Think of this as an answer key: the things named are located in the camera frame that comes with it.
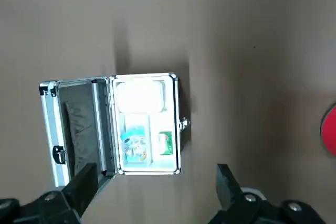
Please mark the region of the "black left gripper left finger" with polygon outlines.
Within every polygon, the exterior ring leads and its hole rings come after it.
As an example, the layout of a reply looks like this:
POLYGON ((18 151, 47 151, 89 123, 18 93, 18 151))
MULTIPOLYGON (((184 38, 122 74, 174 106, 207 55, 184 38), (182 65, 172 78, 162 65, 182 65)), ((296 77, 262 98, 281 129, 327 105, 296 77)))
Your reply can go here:
POLYGON ((97 191, 97 164, 88 163, 62 190, 48 191, 25 205, 15 198, 1 199, 1 223, 81 223, 97 191))

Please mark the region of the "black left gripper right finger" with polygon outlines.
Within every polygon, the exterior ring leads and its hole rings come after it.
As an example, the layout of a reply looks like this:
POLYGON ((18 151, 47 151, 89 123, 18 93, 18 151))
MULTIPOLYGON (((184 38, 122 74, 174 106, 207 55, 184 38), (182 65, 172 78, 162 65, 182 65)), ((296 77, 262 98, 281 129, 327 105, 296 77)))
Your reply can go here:
POLYGON ((323 223, 309 204, 290 199, 275 206, 259 190, 240 187, 226 164, 217 164, 216 192, 221 209, 209 223, 323 223))

